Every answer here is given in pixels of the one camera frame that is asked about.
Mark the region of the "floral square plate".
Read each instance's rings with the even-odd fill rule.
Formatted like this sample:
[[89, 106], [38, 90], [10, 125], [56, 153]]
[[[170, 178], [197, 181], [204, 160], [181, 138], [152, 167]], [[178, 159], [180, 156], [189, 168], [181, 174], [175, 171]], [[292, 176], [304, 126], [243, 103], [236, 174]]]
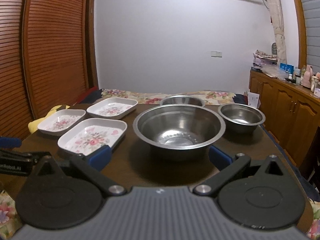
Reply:
[[57, 145], [67, 153], [87, 156], [105, 145], [113, 149], [126, 130], [127, 123], [121, 120], [89, 118], [62, 135]]
[[63, 109], [45, 118], [37, 129], [48, 135], [60, 137], [81, 122], [86, 115], [83, 109]]
[[95, 118], [120, 120], [134, 111], [137, 105], [137, 100], [115, 97], [95, 103], [88, 107], [86, 111]]

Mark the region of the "medium steel bowl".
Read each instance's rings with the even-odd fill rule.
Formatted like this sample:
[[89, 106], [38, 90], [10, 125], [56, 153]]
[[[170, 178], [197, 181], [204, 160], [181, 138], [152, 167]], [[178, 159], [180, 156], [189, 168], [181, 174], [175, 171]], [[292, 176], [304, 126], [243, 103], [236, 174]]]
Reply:
[[195, 105], [195, 106], [200, 106], [204, 107], [206, 104], [202, 99], [199, 99], [194, 96], [189, 96], [189, 95], [172, 95], [168, 96], [166, 98], [163, 98], [159, 105], [181, 105], [181, 104], [186, 104], [186, 105]]

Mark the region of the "yellow plush toy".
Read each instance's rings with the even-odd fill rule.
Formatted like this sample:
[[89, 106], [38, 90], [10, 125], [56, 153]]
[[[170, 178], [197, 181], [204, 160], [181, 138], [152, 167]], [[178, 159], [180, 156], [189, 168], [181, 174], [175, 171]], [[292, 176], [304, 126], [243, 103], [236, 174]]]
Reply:
[[63, 109], [69, 109], [69, 105], [57, 105], [57, 106], [54, 106], [48, 113], [45, 117], [42, 117], [42, 118], [39, 118], [39, 119], [36, 119], [32, 122], [30, 122], [28, 124], [28, 129], [29, 129], [29, 132], [30, 134], [33, 134], [34, 132], [37, 131], [37, 126], [38, 124], [40, 124], [43, 120], [45, 120], [46, 118], [50, 117], [51, 115], [53, 115], [54, 113], [56, 113], [57, 111], [59, 110], [63, 110]]

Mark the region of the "small steel bowl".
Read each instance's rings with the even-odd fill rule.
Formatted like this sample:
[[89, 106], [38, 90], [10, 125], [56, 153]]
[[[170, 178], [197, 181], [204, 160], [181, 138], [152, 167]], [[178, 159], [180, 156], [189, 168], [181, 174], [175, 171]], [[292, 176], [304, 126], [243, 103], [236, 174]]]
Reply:
[[225, 121], [226, 128], [238, 134], [252, 133], [266, 120], [259, 109], [240, 103], [220, 105], [218, 113]]

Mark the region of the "wooden sideboard cabinet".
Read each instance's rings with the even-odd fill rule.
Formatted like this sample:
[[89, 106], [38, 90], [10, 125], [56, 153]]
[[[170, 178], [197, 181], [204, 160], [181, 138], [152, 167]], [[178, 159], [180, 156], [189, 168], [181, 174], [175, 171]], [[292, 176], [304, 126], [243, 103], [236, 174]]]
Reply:
[[301, 167], [319, 129], [319, 99], [303, 86], [253, 70], [249, 91], [260, 95], [266, 130], [293, 164]]

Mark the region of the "wooden louvered wardrobe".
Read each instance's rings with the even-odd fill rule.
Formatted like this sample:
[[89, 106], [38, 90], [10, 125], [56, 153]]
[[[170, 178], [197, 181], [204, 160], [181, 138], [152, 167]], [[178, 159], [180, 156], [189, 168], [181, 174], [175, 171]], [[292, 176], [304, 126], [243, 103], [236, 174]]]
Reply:
[[98, 84], [94, 0], [1, 0], [1, 135], [73, 105]]

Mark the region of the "white paper card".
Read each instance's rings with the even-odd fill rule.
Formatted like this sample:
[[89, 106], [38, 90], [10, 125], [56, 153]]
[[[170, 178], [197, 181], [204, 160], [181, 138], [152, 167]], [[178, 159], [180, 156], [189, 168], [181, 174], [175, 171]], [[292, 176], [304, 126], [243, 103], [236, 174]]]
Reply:
[[248, 105], [258, 109], [260, 107], [260, 94], [248, 92], [247, 93]]

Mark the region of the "large steel bowl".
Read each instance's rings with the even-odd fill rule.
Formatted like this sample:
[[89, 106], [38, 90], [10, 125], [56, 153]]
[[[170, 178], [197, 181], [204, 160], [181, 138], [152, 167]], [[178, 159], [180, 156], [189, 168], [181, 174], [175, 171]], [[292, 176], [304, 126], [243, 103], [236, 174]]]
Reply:
[[195, 105], [162, 105], [140, 113], [133, 129], [154, 154], [172, 160], [195, 159], [225, 133], [215, 111]]

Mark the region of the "floral bed blanket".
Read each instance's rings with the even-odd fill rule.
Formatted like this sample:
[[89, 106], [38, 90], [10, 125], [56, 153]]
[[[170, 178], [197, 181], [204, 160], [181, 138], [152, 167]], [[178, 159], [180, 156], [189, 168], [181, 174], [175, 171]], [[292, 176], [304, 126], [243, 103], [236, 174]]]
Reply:
[[177, 94], [165, 94], [165, 93], [139, 93], [128, 90], [118, 89], [103, 89], [101, 92], [101, 98], [96, 100], [95, 103], [109, 98], [125, 98], [137, 100], [142, 105], [159, 105], [160, 101], [164, 98], [173, 95], [187, 95], [193, 96], [198, 99], [202, 99], [205, 105], [218, 106], [225, 103], [234, 103], [236, 94], [230, 92], [202, 90], [196, 92], [185, 92]]

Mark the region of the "pink thermos bottle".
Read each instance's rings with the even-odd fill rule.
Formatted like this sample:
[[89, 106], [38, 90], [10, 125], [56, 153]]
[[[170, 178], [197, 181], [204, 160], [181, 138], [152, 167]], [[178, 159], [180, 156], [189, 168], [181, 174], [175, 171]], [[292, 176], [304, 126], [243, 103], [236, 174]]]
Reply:
[[303, 74], [302, 86], [305, 88], [311, 88], [311, 79], [313, 76], [313, 69], [311, 65], [307, 65], [306, 70]]

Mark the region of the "blue box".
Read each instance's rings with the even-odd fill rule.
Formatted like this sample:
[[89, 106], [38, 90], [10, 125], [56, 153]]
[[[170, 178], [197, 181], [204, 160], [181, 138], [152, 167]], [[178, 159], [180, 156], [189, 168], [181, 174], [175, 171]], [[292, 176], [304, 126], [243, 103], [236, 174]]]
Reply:
[[294, 66], [290, 64], [280, 63], [280, 69], [282, 69], [285, 72], [288, 72], [289, 74], [293, 74], [294, 72]]

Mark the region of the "stack of folded cloths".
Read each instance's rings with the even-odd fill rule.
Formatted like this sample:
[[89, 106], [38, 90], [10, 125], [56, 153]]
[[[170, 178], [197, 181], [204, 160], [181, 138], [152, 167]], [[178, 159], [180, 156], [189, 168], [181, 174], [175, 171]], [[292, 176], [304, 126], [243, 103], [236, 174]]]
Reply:
[[267, 54], [263, 51], [256, 50], [253, 54], [253, 65], [262, 67], [262, 66], [269, 66], [269, 65], [277, 65], [278, 63], [278, 56], [273, 54]]

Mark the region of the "beige curtain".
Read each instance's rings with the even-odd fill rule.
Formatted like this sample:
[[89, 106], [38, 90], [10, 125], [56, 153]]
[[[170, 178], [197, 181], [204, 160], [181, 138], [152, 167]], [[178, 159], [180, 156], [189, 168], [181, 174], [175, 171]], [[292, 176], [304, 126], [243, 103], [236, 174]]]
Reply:
[[286, 43], [284, 34], [284, 19], [280, 0], [267, 0], [274, 30], [275, 42], [277, 45], [277, 65], [287, 63]]

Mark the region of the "white wall switch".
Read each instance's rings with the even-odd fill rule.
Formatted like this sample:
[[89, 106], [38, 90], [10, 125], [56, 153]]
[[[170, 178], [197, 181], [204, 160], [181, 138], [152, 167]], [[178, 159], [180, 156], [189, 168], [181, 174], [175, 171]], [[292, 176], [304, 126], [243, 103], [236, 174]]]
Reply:
[[211, 51], [210, 52], [211, 57], [222, 57], [222, 52], [221, 51]]

